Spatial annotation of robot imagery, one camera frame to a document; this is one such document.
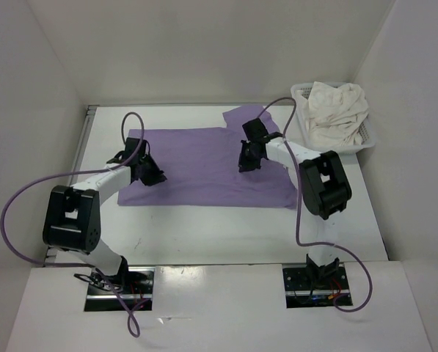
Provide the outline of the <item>purple t shirt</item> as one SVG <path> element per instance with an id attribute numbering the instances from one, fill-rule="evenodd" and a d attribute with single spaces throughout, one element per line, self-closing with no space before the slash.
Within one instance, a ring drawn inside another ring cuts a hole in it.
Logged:
<path id="1" fill-rule="evenodd" d="M 259 117 L 268 131 L 276 132 L 270 113 L 251 105 L 222 116 L 224 127 L 143 132 L 167 179 L 155 186 L 132 183 L 119 192 L 118 205 L 296 208 L 297 190 L 281 164 L 262 160 L 260 169 L 238 170 L 243 124 Z"/>

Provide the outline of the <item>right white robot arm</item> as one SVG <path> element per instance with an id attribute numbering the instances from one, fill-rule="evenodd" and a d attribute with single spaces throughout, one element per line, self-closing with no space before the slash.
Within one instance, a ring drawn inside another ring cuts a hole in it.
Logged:
<path id="1" fill-rule="evenodd" d="M 297 214 L 302 208 L 314 216 L 316 231 L 308 242 L 298 244 L 307 249 L 305 270 L 307 283 L 324 287 L 336 274 L 340 260 L 335 254 L 339 237 L 338 216 L 346 209 L 352 190 L 339 155 L 310 150 L 287 141 L 281 133 L 270 133 L 254 140 L 243 140 L 238 160 L 240 172 L 261 167 L 266 159 L 296 173 Z"/>

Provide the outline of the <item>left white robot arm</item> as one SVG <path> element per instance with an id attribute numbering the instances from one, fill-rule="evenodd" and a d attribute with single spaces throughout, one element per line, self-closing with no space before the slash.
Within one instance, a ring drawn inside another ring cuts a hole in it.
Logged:
<path id="1" fill-rule="evenodd" d="M 85 264 L 102 271 L 105 286 L 114 293 L 124 292 L 142 277 L 129 271 L 127 260 L 101 239 L 101 205 L 138 180 L 145 186 L 167 180 L 149 154 L 136 156 L 126 166 L 122 162 L 121 154 L 117 154 L 102 172 L 71 186 L 54 187 L 43 226 L 45 244 L 72 252 Z"/>

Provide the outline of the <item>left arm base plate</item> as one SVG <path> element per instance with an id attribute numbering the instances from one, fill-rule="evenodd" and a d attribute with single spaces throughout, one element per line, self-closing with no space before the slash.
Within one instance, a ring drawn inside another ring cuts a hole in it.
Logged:
<path id="1" fill-rule="evenodd" d="M 111 277 L 109 280 L 127 308 L 135 311 L 151 311 L 154 273 L 154 268 L 130 270 L 130 276 L 124 285 L 113 281 Z M 85 312 L 119 312 L 124 310 L 116 295 L 96 271 L 90 275 L 74 274 L 74 277 L 88 284 L 84 304 Z"/>

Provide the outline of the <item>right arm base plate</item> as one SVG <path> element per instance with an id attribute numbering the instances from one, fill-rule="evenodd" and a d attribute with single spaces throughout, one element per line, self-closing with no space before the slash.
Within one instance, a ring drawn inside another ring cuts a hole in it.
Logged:
<path id="1" fill-rule="evenodd" d="M 334 300 L 342 307 L 353 305 L 343 265 L 330 278 L 318 283 L 312 283 L 304 265 L 284 265 L 282 275 L 288 309 L 332 307 Z"/>

